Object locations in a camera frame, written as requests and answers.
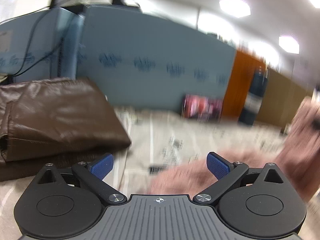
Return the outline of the pink knitted sweater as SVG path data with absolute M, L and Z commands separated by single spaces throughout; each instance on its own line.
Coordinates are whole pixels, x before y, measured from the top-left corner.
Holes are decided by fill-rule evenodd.
M 301 198 L 308 202 L 319 189 L 319 102 L 305 98 L 292 121 L 281 152 L 267 156 L 253 151 L 225 151 L 222 157 L 241 161 L 253 168 L 275 163 L 289 179 Z M 206 160 L 172 167 L 152 181 L 149 194 L 188 194 L 193 197 L 217 181 Z

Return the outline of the brown leather jacket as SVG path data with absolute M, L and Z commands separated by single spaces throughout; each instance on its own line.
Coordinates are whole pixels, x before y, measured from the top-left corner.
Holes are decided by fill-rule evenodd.
M 36 80 L 1 87 L 1 181 L 33 176 L 127 149 L 113 107 L 88 79 Z

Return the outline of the grey printed bed sheet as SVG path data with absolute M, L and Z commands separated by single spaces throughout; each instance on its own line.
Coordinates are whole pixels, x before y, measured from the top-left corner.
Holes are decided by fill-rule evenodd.
M 118 109 L 117 115 L 132 145 L 116 155 L 114 169 L 105 181 L 125 195 L 148 193 L 151 181 L 161 172 L 205 159 L 211 151 L 221 156 L 225 151 L 253 151 L 275 157 L 287 137 L 268 126 L 202 124 L 170 112 Z M 306 206 L 300 237 L 319 239 L 319 189 Z

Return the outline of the dark teal vacuum bottle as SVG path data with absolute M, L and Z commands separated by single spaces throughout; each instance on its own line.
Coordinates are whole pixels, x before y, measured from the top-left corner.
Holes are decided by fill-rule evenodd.
M 247 93 L 238 122 L 252 126 L 259 113 L 268 83 L 268 70 L 260 66 L 253 74 L 253 79 Z

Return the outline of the brown cardboard box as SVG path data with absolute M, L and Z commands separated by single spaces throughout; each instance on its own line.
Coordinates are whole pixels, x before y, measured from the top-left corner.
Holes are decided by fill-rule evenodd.
M 312 93 L 313 90 L 269 69 L 268 84 L 256 121 L 284 129 L 292 122 L 303 99 Z

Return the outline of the orange board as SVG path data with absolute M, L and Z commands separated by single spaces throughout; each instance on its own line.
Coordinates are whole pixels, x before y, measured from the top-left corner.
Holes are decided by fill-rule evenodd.
M 266 63 L 263 59 L 257 59 L 239 50 L 236 51 L 233 69 L 223 100 L 221 114 L 223 119 L 237 120 L 239 118 L 254 73 L 258 70 L 264 73 L 265 69 Z

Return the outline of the blue-grey foam board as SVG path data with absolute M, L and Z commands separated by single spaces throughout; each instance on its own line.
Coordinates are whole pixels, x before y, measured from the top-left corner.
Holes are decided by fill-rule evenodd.
M 235 49 L 185 25 L 132 9 L 85 13 L 77 76 L 115 106 L 179 112 L 187 94 L 223 98 Z

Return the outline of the blue-grey box behind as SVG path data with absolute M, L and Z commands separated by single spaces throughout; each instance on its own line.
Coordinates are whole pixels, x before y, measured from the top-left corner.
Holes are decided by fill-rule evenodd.
M 14 82 L 76 77 L 84 17 L 54 8 L 1 24 L 1 73 Z

